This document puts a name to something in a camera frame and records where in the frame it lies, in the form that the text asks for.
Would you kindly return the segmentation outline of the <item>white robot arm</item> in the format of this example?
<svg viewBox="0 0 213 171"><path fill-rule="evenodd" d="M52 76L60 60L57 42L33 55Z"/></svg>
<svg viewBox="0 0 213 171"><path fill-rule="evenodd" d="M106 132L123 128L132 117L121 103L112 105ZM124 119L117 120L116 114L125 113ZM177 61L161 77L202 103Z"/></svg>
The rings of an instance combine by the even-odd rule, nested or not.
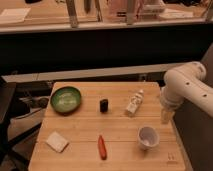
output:
<svg viewBox="0 0 213 171"><path fill-rule="evenodd" d="M174 67L165 73L165 86L159 95L162 124L170 122L185 99L213 117L213 88L203 83L206 74L205 66L197 61Z"/></svg>

